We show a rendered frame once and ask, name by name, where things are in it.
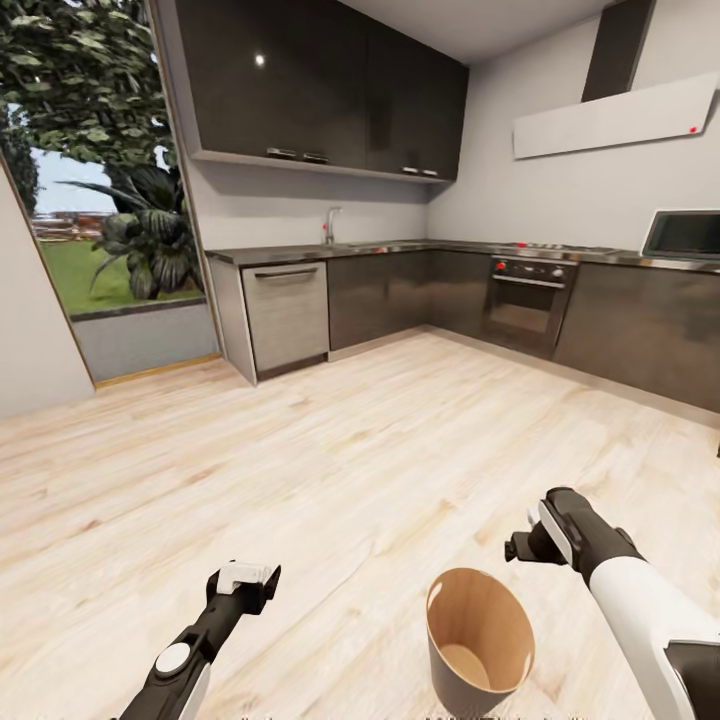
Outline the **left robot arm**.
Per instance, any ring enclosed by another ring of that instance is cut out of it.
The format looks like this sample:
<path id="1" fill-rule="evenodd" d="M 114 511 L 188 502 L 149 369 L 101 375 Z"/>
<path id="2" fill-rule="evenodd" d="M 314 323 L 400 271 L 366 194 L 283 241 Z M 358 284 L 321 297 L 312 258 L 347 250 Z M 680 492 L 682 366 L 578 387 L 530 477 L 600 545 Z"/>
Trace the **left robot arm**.
<path id="1" fill-rule="evenodd" d="M 118 720 L 193 720 L 205 698 L 211 665 L 243 614 L 260 615 L 275 598 L 281 565 L 223 563 L 206 582 L 206 608 L 159 653 L 142 691 Z"/>

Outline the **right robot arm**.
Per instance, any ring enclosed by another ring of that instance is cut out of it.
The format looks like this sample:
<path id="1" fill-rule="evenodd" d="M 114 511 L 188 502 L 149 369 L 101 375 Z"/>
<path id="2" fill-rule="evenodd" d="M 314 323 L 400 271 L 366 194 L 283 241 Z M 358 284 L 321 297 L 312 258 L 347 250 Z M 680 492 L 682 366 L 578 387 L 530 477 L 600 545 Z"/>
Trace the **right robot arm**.
<path id="1" fill-rule="evenodd" d="M 531 532 L 505 541 L 505 561 L 569 564 L 583 575 L 655 720 L 720 720 L 720 622 L 572 487 L 549 490 L 527 521 Z"/>

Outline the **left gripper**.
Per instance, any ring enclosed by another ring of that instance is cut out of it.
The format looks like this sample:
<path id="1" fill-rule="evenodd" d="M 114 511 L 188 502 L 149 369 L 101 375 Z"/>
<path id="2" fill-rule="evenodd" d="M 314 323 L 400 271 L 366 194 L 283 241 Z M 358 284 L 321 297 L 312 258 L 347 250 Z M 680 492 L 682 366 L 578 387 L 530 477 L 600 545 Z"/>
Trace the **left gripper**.
<path id="1" fill-rule="evenodd" d="M 206 608 L 202 613 L 217 613 L 225 619 L 228 635 L 243 614 L 260 615 L 268 601 L 275 598 L 277 585 L 281 578 L 281 565 L 264 583 L 241 583 L 232 595 L 217 593 L 218 574 L 206 582 Z"/>

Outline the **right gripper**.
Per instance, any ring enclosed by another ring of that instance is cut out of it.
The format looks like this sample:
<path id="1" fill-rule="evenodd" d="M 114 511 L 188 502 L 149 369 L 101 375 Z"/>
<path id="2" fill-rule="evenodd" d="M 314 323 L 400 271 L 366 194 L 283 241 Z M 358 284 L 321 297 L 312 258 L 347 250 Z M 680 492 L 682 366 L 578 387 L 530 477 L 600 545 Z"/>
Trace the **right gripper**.
<path id="1" fill-rule="evenodd" d="M 531 532 L 514 532 L 512 540 L 505 541 L 505 561 L 517 558 L 521 562 L 568 564 L 556 548 L 550 548 L 538 536 L 538 526 Z"/>

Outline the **trash can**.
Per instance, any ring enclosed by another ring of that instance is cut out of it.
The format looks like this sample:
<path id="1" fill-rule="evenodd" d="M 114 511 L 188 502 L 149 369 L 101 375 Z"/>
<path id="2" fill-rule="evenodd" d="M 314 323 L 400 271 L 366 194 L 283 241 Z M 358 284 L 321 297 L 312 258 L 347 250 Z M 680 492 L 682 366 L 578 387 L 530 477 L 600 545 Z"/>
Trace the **trash can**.
<path id="1" fill-rule="evenodd" d="M 456 720 L 481 720 L 531 676 L 536 639 L 529 616 L 486 571 L 454 567 L 437 575 L 425 615 L 433 685 Z"/>

